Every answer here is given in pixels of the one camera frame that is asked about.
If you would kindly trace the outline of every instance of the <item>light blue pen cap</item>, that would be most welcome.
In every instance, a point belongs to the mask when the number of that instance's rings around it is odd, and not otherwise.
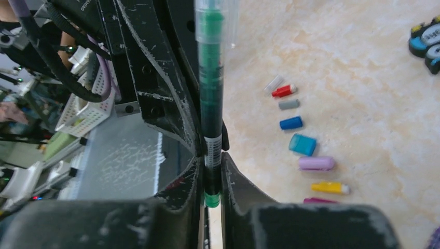
[[[301,134],[294,134],[289,143],[289,150],[311,157],[316,148],[316,139]]]

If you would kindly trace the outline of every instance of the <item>screw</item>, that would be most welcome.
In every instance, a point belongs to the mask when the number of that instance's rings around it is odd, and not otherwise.
[[[153,69],[149,65],[144,65],[142,67],[142,73],[143,74],[152,74],[153,73]]]
[[[125,107],[125,112],[126,112],[126,113],[132,113],[133,111],[134,111],[133,106],[131,106],[131,105],[127,105],[127,106]]]

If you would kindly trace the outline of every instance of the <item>gray panel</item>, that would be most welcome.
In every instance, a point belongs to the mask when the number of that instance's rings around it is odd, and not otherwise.
[[[113,115],[92,131],[77,199],[137,199],[155,191],[159,133],[141,114]]]

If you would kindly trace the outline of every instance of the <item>clear pen cap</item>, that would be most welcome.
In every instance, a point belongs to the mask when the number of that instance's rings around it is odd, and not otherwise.
[[[194,6],[197,42],[234,48],[239,0],[195,0]]]

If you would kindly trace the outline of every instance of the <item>white label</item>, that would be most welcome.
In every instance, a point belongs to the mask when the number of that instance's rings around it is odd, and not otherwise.
[[[214,139],[205,137],[208,153],[205,155],[205,166],[213,168],[222,162],[222,135]]]
[[[425,30],[422,34],[422,41],[430,46],[440,41],[440,24],[433,25]]]

